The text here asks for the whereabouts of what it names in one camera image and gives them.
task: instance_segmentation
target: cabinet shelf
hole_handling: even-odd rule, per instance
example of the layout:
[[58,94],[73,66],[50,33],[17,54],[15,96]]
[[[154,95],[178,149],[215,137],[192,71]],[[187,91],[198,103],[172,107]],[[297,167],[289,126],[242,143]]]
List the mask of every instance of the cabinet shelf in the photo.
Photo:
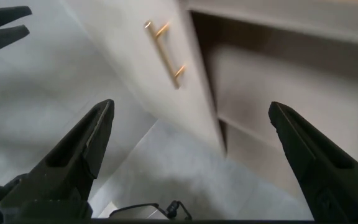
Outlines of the cabinet shelf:
[[278,101],[358,161],[357,44],[200,13],[193,21],[221,121],[283,154],[267,114]]
[[189,10],[358,43],[358,1],[187,0]]

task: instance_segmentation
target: gold handle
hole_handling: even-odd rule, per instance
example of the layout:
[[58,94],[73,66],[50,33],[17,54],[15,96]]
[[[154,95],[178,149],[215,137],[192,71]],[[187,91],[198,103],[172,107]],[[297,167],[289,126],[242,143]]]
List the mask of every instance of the gold handle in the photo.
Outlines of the gold handle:
[[178,82],[178,78],[179,76],[185,72],[185,66],[182,65],[179,70],[175,71],[175,69],[173,68],[173,65],[171,63],[171,61],[169,60],[167,51],[165,50],[165,48],[163,47],[163,45],[161,44],[159,37],[164,34],[168,28],[169,28],[169,24],[165,24],[163,27],[161,27],[161,29],[159,29],[157,32],[155,31],[154,25],[152,23],[152,21],[147,21],[145,23],[145,28],[149,31],[149,34],[151,36],[151,38],[154,40],[155,46],[170,74],[170,77],[172,79],[173,85],[175,86],[176,89],[179,89],[179,82]]

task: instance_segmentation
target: floor tile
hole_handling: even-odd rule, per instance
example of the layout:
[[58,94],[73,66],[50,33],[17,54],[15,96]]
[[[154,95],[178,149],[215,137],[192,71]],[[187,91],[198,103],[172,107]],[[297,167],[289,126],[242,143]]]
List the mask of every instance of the floor tile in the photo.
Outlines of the floor tile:
[[[243,209],[253,206],[250,201],[265,202],[263,197],[276,198],[270,203],[279,207],[298,203],[246,167],[219,157],[191,136],[158,120],[90,204],[97,217],[109,202],[119,208],[139,203],[159,203],[165,208],[172,200],[181,200],[195,219],[235,219],[252,218],[242,216]],[[275,217],[269,203],[251,209],[260,206],[265,206],[264,212],[253,217]],[[283,215],[286,217],[308,218],[296,210]]]
[[313,216],[307,204],[262,180],[236,219],[313,220]]

